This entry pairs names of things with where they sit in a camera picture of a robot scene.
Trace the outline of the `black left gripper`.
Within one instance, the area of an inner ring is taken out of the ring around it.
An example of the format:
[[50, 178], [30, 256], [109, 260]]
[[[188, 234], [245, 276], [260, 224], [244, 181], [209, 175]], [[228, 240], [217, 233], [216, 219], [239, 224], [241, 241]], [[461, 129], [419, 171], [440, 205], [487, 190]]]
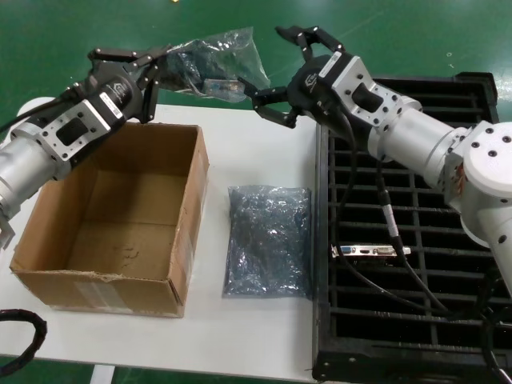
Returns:
[[152, 121], [160, 88], [160, 65], [145, 68], [137, 83], [127, 72], [156, 63], [168, 53], [168, 46], [137, 51], [92, 49], [88, 59], [99, 64], [93, 66], [86, 78], [86, 99], [106, 121], [127, 121], [131, 118], [137, 118], [140, 123]]

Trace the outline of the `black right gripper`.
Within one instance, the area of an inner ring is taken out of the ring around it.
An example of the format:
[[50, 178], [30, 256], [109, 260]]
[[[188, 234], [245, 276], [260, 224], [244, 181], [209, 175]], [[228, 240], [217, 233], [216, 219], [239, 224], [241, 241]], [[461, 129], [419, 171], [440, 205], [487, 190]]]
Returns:
[[[284, 40], [298, 46], [305, 60], [303, 66], [292, 77], [289, 85], [258, 90], [244, 78], [244, 94], [252, 103], [253, 110], [270, 122], [295, 128], [298, 116], [307, 116], [322, 125], [347, 125], [346, 107], [342, 102], [338, 80], [349, 63], [348, 55], [313, 56], [311, 46], [322, 44], [331, 52], [344, 52], [344, 45], [318, 26], [302, 28], [276, 26], [275, 31]], [[280, 112], [269, 105], [286, 102], [291, 109]]]

